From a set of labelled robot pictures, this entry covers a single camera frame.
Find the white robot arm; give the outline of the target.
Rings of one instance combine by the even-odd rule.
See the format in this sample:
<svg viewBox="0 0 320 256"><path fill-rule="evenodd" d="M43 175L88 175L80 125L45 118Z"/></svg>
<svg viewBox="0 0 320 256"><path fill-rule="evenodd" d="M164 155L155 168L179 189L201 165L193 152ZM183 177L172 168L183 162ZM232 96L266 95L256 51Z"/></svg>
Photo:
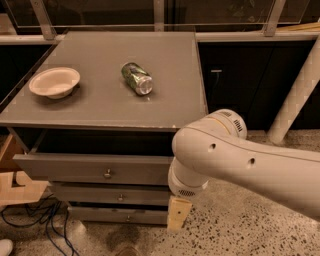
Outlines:
<svg viewBox="0 0 320 256"><path fill-rule="evenodd" d="M168 230L182 228L210 178L320 219L320 153L278 146L319 82L319 45L320 41L314 44L268 132L272 145L248 141L243 119L228 109L215 111L175 134L168 174L173 192Z"/></svg>

